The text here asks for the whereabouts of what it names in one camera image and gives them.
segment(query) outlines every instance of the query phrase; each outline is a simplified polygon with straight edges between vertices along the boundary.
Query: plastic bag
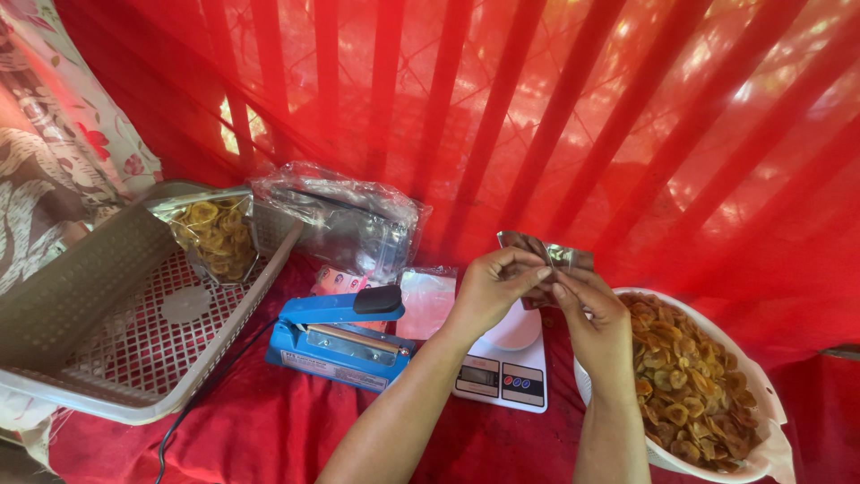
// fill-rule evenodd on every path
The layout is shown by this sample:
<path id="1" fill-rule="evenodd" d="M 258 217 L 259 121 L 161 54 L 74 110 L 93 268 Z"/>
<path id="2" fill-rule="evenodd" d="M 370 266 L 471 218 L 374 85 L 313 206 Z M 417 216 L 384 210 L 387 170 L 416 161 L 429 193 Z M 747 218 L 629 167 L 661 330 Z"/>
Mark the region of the plastic bag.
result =
<path id="1" fill-rule="evenodd" d="M 330 265 L 324 265 L 316 273 L 316 284 L 310 288 L 309 295 L 314 297 L 319 295 L 355 294 L 361 289 L 378 288 L 379 285 L 379 282 L 370 281 L 367 277 L 356 276 L 355 274 L 337 270 Z M 385 328 L 388 327 L 388 321 L 364 321 L 350 324 L 379 332 L 385 332 Z"/>
<path id="2" fill-rule="evenodd" d="M 514 246 L 524 251 L 529 251 L 537 254 L 553 269 L 558 269 L 561 272 L 569 273 L 571 269 L 585 269 L 594 271 L 594 253 L 589 251 L 581 251 L 565 247 L 564 245 L 545 244 L 537 237 L 527 235 L 525 233 L 506 230 L 496 234 L 499 238 L 499 245 L 504 247 Z M 544 282 L 553 283 L 556 281 L 555 276 L 547 277 Z M 539 307 L 558 307 L 556 298 L 551 294 L 540 291 L 540 295 L 530 295 L 522 298 L 523 308 L 528 311 L 538 309 Z"/>
<path id="3" fill-rule="evenodd" d="M 198 276 L 222 285 L 248 279 L 259 258 L 249 187 L 154 200 L 146 208 L 170 225 Z"/>
<path id="4" fill-rule="evenodd" d="M 442 327 L 454 306 L 457 269 L 410 267 L 400 276 L 406 313 L 397 320 L 400 338 L 426 340 Z"/>
<path id="5" fill-rule="evenodd" d="M 260 200 L 305 223 L 297 249 L 381 283 L 393 282 L 415 258 L 433 211 L 389 185 L 307 161 L 250 183 Z"/>

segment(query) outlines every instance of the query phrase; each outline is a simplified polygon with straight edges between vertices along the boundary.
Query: impulse heat sealer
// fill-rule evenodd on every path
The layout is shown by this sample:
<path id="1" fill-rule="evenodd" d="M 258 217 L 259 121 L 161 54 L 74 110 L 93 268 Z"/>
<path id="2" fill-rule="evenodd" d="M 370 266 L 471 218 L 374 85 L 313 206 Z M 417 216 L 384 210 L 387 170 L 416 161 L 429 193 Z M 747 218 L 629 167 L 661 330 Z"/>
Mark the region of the impulse heat sealer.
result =
<path id="1" fill-rule="evenodd" d="M 274 326 L 266 361 L 381 393 L 415 353 L 415 341 L 349 323 L 397 320 L 400 288 L 290 299 Z"/>

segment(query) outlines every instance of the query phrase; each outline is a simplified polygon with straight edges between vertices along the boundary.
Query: hand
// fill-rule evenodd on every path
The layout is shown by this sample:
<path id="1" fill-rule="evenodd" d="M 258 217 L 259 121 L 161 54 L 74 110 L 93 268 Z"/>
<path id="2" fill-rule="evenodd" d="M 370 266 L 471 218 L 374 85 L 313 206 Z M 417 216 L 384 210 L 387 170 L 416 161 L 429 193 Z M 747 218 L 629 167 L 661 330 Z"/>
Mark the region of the hand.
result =
<path id="1" fill-rule="evenodd" d="M 508 278 L 506 274 L 512 268 L 518 275 Z M 441 331 L 471 346 L 499 324 L 516 300 L 550 274 L 552 269 L 540 257 L 516 247 L 475 259 L 466 270 L 460 293 Z"/>
<path id="2" fill-rule="evenodd" d="M 552 293 L 568 320 L 574 354 L 592 381 L 593 395 L 636 403 L 630 311 L 603 279 L 589 270 L 557 271 Z M 580 301 L 591 308 L 589 320 Z"/>

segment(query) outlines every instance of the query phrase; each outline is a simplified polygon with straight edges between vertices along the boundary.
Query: power cord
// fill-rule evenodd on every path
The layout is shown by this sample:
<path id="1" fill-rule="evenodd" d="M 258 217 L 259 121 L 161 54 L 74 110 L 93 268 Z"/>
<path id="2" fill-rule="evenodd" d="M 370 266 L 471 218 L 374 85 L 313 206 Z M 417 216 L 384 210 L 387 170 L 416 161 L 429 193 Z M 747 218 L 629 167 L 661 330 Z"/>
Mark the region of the power cord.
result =
<path id="1" fill-rule="evenodd" d="M 245 350 L 247 350 L 252 344 L 254 344 L 254 342 L 276 322 L 278 322 L 278 318 L 269 321 L 265 326 L 263 326 L 263 328 L 258 331 L 256 335 L 254 335 L 254 337 L 245 346 L 243 346 L 242 349 L 239 350 L 239 352 L 221 369 L 221 371 L 219 371 L 215 376 L 206 381 L 203 387 L 197 392 L 197 394 L 191 397 L 191 400 L 189 400 L 188 404 L 185 405 L 185 408 L 182 409 L 182 413 L 179 414 L 179 417 L 176 419 L 176 422 L 174 422 L 167 430 L 167 433 L 164 434 L 164 438 L 162 439 L 161 445 L 158 446 L 158 462 L 161 464 L 161 469 L 158 471 L 158 477 L 156 478 L 155 484 L 160 484 L 161 479 L 164 477 L 164 451 L 167 446 L 167 441 L 170 438 L 170 435 L 173 434 L 177 427 L 179 427 L 179 424 L 181 424 L 182 421 L 188 416 L 188 413 L 190 413 L 194 406 L 197 405 L 197 402 L 200 401 L 204 396 L 206 396 L 206 393 L 210 389 L 212 389 L 212 387 L 215 386 L 215 383 L 218 383 L 221 377 L 224 376 L 225 373 L 227 373 L 227 370 L 230 369 L 231 366 L 233 366 L 233 363 L 235 363 L 236 360 L 239 359 L 239 357 L 245 352 Z"/>

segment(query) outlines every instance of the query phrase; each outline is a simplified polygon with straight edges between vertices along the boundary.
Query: plastic basket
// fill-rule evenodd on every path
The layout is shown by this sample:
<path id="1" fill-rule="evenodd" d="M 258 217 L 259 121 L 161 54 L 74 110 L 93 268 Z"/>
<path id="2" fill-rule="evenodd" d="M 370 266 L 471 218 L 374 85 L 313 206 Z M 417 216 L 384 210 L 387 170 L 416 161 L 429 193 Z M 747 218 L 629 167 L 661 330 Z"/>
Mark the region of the plastic basket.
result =
<path id="1" fill-rule="evenodd" d="M 772 419 L 780 425 L 785 424 L 788 421 L 785 418 L 783 405 L 779 402 L 777 393 L 774 391 L 773 385 L 771 385 L 771 381 L 768 380 L 765 372 L 757 363 L 746 357 L 740 347 L 738 347 L 738 345 L 735 344 L 725 332 L 712 323 L 708 318 L 705 318 L 698 311 L 687 306 L 683 302 L 650 289 L 618 288 L 613 289 L 613 291 L 615 294 L 641 292 L 644 294 L 655 295 L 662 301 L 683 309 L 688 316 L 692 317 L 696 321 L 696 324 L 702 328 L 702 330 L 714 339 L 714 341 L 723 344 L 728 351 L 733 352 L 738 357 L 738 369 L 746 373 L 747 389 L 749 389 L 752 396 L 755 397 L 759 404 L 757 407 L 752 409 L 753 416 L 755 416 L 759 421 L 761 421 L 763 417 Z M 591 401 L 591 378 L 582 368 L 580 362 L 577 361 L 575 356 L 574 377 L 576 378 L 576 387 L 580 391 L 580 396 L 585 404 L 588 405 L 588 402 Z M 659 468 L 679 472 L 681 474 L 695 475 L 696 477 L 707 481 L 726 483 L 753 482 L 767 475 L 767 471 L 769 470 L 768 468 L 750 468 L 745 466 L 739 468 L 733 473 L 710 471 L 678 459 L 645 436 L 642 436 L 642 439 L 645 440 L 645 444 L 648 446 L 648 462 L 651 464 Z"/>
<path id="2" fill-rule="evenodd" d="M 260 260 L 248 281 L 202 282 L 167 224 L 143 202 L 212 187 L 159 183 L 0 298 L 0 385 L 139 425 L 191 398 L 283 268 L 302 223 L 255 204 Z M 164 298 L 203 285 L 209 310 L 188 322 Z"/>

